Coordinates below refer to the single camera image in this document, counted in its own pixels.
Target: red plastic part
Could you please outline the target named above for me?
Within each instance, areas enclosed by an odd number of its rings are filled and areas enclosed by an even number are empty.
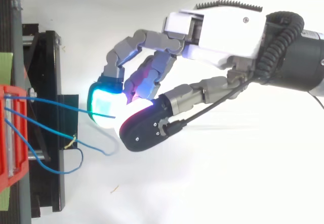
[[[15,161],[16,171],[14,176],[8,177],[8,162],[6,150],[6,135],[5,135],[5,99],[4,95],[10,94],[12,96],[26,96],[26,91],[19,87],[2,86],[0,85],[0,192],[16,183],[23,176],[26,175],[29,169],[28,165],[28,147],[15,134]],[[26,100],[13,100],[14,110],[27,116],[27,103]],[[27,139],[27,121],[17,115],[14,115],[14,126],[19,132]]]

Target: screw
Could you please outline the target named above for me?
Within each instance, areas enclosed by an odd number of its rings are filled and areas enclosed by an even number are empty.
[[[22,9],[22,2],[24,0],[12,0],[12,7],[15,8],[18,11],[23,10]]]
[[[62,38],[60,36],[57,36],[55,42],[56,42],[57,46],[61,46],[62,45]]]
[[[28,89],[28,96],[32,98],[37,98],[37,92],[35,92],[34,88]]]

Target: white background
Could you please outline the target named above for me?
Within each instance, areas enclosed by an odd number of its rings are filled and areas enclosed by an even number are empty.
[[[23,21],[62,36],[62,91],[79,94],[84,108],[117,42],[139,28],[160,31],[168,13],[206,1],[24,0]],[[297,12],[306,29],[324,31],[324,0],[238,1]],[[151,53],[127,64],[127,76]],[[225,72],[178,59],[160,92],[217,75]],[[82,147],[82,169],[65,176],[66,207],[42,209],[33,224],[324,223],[323,116],[306,93],[251,85],[164,143],[132,153],[113,130],[102,133],[80,115],[81,140],[119,152]],[[78,152],[65,152],[66,170],[78,161]]]

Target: coiled cable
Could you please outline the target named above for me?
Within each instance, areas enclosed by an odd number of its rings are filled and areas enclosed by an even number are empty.
[[[293,12],[271,13],[267,15],[267,22],[287,27],[270,42],[257,61],[255,77],[261,80],[268,80],[273,75],[282,55],[304,29],[303,18]]]

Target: red connector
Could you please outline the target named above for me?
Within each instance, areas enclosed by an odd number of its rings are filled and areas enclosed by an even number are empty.
[[[26,100],[5,99],[4,96],[26,96],[26,91],[14,86],[0,85],[0,192],[16,183],[28,172],[28,147],[6,124],[5,118],[27,139],[27,121],[5,110],[11,109],[27,116]]]

